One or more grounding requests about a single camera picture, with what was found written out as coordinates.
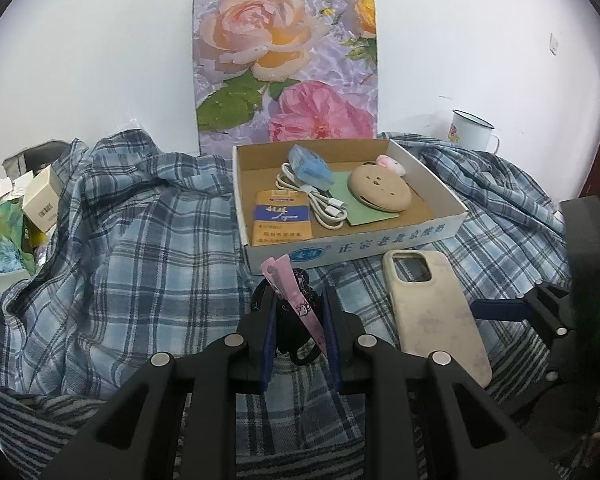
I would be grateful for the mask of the rose flower painting canvas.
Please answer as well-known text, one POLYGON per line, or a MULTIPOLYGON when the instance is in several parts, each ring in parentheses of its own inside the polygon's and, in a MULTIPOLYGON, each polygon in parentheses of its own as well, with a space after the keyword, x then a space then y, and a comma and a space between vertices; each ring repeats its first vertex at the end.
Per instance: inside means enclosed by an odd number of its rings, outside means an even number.
POLYGON ((375 0, 193 0, 193 64, 201 153, 377 134, 375 0))

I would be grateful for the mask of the open cardboard box tray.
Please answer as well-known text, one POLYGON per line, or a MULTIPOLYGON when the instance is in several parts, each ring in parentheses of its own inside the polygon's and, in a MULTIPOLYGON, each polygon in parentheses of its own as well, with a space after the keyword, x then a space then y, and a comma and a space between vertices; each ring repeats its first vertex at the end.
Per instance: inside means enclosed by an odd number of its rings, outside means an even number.
POLYGON ((345 262, 444 240, 457 234, 468 217, 467 207, 416 156, 393 140, 303 141, 326 162, 335 185, 318 198, 329 212, 340 213, 336 230, 327 229, 309 213, 311 237, 294 234, 281 242, 277 233, 253 235, 257 195, 274 190, 294 141, 249 144, 233 148, 233 185, 242 253, 251 273, 263 261, 287 255, 298 268, 345 262), (405 170, 402 179, 412 193, 407 210, 384 214, 358 202, 347 187, 351 171, 387 156, 405 170))

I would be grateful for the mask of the blue plaid shirt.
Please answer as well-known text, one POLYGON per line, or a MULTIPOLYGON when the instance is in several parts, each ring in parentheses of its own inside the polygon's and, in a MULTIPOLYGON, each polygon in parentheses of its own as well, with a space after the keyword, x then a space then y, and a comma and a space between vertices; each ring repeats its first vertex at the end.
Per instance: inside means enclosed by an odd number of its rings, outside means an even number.
MULTIPOLYGON (((498 156, 424 136, 399 143, 464 203, 458 233, 434 244, 468 300, 570 281, 564 227, 542 188, 498 156)), ((237 326, 257 286, 239 244, 230 164, 166 154, 128 130, 57 162, 65 181, 46 263, 0 298, 0 324, 26 335, 76 330, 101 342, 183 336, 183 356, 237 326)))

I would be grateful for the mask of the yellow blue cigarette pack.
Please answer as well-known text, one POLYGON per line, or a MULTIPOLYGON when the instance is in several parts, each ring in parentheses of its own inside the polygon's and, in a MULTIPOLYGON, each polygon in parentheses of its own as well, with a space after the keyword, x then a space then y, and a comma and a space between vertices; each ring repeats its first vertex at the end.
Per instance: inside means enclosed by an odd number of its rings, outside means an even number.
POLYGON ((312 238, 311 211, 308 196, 303 192, 257 192, 252 220, 252 246, 287 244, 312 238))

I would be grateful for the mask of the white enamel mug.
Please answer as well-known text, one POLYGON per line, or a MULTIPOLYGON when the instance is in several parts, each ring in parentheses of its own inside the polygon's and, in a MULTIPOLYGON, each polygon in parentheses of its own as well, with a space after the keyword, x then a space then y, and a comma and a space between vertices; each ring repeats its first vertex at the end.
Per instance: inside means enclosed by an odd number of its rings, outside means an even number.
POLYGON ((500 150, 501 140, 494 130, 494 125, 474 114, 453 110, 448 139, 468 150, 496 154, 500 150))

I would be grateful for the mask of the beige phone case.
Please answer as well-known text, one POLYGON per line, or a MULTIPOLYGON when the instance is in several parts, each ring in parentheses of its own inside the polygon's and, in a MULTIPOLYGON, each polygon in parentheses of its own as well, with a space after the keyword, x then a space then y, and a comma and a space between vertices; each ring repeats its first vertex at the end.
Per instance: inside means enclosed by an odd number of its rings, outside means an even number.
POLYGON ((442 252, 395 249, 382 257, 401 351, 445 366, 455 361, 482 388, 492 379, 478 326, 449 259, 442 252), (399 261, 421 262, 425 281, 400 278, 399 261))

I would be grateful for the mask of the black hair scrunchie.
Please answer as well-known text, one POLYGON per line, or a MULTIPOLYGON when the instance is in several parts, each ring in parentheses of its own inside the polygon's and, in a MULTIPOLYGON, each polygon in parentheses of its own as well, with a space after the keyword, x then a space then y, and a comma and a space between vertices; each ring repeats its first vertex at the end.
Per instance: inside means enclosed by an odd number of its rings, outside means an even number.
POLYGON ((277 350, 288 354, 291 361, 298 366, 309 365, 323 350, 315 341, 314 331, 306 325, 286 297, 279 295, 277 278, 274 278, 272 272, 272 268, 265 272, 264 279, 254 291, 250 304, 251 311, 257 312, 262 306, 270 304, 263 299, 268 290, 272 289, 274 292, 275 306, 271 308, 268 316, 262 366, 267 370, 273 369, 277 350))

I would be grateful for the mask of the beige round bear pouch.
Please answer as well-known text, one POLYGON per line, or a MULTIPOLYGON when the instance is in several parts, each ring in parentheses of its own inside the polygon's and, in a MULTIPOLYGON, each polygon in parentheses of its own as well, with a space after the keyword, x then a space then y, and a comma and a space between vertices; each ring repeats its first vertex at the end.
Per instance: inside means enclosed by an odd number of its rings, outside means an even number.
POLYGON ((392 214, 410 208, 413 198, 411 188, 400 176, 376 164, 353 169, 348 177, 348 188, 367 207, 392 214))

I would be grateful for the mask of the white wall switch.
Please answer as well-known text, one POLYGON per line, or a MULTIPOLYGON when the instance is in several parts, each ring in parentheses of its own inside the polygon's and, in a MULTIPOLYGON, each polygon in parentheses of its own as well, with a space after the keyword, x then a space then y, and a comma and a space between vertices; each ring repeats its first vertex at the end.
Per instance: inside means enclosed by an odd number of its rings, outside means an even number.
POLYGON ((550 34, 550 53, 556 55, 559 48, 559 42, 554 34, 550 34))

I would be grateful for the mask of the striped grey blanket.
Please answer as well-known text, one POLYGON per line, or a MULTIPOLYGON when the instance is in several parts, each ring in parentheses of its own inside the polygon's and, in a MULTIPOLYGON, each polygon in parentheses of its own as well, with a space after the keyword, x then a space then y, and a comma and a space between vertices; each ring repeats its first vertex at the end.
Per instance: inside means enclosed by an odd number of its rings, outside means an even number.
MULTIPOLYGON (((151 356, 186 349, 180 335, 130 336, 115 330, 97 342, 64 328, 28 336, 0 324, 0 440, 24 478, 36 478, 151 356)), ((324 358, 297 366, 280 356, 266 393, 237 398, 237 478, 361 478, 364 412, 363 396, 332 388, 324 358)))

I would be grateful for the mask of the green snap pouch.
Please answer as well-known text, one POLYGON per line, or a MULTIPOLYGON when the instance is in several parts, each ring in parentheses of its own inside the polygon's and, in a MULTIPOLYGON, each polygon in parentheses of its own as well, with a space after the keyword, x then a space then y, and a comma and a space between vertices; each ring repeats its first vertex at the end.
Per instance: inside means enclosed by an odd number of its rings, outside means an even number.
POLYGON ((380 211, 361 203, 349 190, 349 176, 349 171, 335 171, 332 174, 334 185, 329 189, 329 194, 332 198, 344 203, 344 209, 348 214, 347 222, 350 226, 362 226, 399 217, 398 214, 380 211))

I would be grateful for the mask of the blue tissue packet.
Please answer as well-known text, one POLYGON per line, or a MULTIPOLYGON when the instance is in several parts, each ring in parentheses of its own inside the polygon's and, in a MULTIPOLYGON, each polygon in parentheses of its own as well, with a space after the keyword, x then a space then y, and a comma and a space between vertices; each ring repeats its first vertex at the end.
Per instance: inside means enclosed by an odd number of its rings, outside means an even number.
POLYGON ((301 145, 294 145, 288 153, 288 162, 294 176, 301 182, 328 192, 335 180, 332 170, 320 155, 301 145))

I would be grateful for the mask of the pink hair clip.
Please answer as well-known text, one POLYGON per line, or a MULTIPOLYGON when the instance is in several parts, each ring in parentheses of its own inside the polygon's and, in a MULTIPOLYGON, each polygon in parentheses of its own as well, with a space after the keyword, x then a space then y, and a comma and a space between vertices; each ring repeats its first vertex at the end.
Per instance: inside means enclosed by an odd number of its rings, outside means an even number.
POLYGON ((325 334, 323 326, 318 320, 309 300, 306 299, 301 291, 299 282, 294 275, 294 269, 291 266, 288 255, 282 255, 278 259, 273 257, 265 260, 261 264, 263 276, 272 286, 274 292, 286 300, 291 310, 298 316, 300 322, 308 330, 312 339, 321 350, 326 354, 325 334))

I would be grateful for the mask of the grey storage bin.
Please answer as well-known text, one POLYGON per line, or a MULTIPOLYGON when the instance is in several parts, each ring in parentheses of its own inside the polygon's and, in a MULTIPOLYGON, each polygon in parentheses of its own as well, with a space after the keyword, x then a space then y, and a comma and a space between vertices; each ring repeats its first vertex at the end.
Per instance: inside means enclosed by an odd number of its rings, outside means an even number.
POLYGON ((29 171, 38 174, 46 166, 50 166, 68 148, 69 143, 61 140, 51 140, 25 148, 15 155, 7 157, 2 167, 9 179, 15 181, 29 171))

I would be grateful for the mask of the cream small carton box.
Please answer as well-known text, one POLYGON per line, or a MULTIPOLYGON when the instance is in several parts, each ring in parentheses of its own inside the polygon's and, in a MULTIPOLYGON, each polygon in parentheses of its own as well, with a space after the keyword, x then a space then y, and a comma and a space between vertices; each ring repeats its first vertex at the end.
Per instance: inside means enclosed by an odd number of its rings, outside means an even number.
POLYGON ((45 167, 24 192, 22 210, 43 233, 56 224, 62 182, 51 166, 45 167))

